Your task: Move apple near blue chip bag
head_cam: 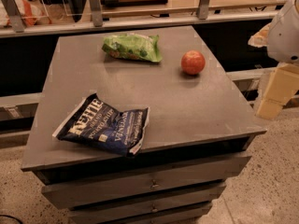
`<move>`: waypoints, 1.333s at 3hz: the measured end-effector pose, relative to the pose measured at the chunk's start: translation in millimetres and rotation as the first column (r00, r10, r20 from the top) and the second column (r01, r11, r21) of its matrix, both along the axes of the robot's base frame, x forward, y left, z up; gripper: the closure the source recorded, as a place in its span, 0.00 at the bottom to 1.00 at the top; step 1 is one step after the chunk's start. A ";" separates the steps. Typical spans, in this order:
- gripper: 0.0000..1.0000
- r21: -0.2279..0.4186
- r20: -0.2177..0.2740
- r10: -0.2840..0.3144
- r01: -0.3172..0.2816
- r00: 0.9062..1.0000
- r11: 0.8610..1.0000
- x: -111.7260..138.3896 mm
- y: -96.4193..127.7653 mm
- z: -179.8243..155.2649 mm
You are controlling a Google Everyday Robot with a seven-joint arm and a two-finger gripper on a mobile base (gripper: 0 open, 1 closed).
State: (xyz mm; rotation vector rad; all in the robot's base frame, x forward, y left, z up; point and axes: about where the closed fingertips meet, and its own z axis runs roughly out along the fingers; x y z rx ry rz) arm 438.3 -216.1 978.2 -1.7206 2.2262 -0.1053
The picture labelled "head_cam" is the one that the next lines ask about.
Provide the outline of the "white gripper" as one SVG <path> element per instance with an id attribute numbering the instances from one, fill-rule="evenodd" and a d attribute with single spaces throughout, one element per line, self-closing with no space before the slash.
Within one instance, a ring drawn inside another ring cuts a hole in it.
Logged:
<path id="1" fill-rule="evenodd" d="M 270 58 L 278 66 L 260 81 L 255 115 L 274 119 L 299 91 L 299 0 L 288 0 L 270 24 L 252 35 L 248 44 L 255 48 L 267 46 Z"/>

